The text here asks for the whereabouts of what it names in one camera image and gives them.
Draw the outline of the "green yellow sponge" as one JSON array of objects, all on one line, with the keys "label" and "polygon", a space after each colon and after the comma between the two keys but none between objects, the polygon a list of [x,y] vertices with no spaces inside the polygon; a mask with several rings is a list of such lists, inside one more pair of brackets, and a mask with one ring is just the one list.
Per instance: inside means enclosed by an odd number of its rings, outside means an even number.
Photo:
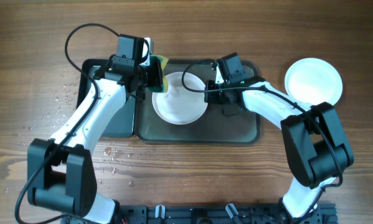
[{"label": "green yellow sponge", "polygon": [[163,74],[163,70],[169,59],[161,55],[151,55],[148,67],[148,89],[156,93],[166,93],[168,91],[168,81]]}]

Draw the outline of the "white plate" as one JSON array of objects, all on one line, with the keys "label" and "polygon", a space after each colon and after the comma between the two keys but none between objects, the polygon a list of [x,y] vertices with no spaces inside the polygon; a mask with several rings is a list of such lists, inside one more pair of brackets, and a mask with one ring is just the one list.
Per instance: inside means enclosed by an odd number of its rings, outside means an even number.
[{"label": "white plate", "polygon": [[339,72],[318,58],[304,58],[293,63],[285,74],[287,94],[304,103],[335,105],[343,91]]},{"label": "white plate", "polygon": [[208,103],[203,93],[185,89],[181,81],[182,72],[166,75],[169,83],[166,93],[153,93],[152,104],[155,112],[171,124],[189,124],[198,120],[206,111]]}]

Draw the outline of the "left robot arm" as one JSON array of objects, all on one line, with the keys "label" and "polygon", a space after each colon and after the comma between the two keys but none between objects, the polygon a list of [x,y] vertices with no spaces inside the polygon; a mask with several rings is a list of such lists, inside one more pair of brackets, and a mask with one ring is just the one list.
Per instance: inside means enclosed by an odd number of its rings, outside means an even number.
[{"label": "left robot arm", "polygon": [[134,91],[167,90],[167,61],[148,65],[114,57],[88,77],[91,88],[74,114],[50,139],[34,139],[27,152],[27,183],[21,195],[31,205],[60,212],[58,219],[122,223],[120,204],[98,193],[92,154],[114,115]]}]

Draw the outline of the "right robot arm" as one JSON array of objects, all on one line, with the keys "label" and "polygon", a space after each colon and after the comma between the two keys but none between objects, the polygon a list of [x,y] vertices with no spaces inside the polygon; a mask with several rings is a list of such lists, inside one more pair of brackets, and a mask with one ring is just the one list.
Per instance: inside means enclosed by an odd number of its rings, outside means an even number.
[{"label": "right robot arm", "polygon": [[285,75],[282,93],[260,76],[247,75],[237,53],[210,60],[216,72],[206,98],[238,102],[281,129],[293,180],[281,199],[289,219],[301,222],[312,214],[327,188],[343,183],[354,155],[334,105],[343,85],[339,72],[318,58],[295,62]]}]

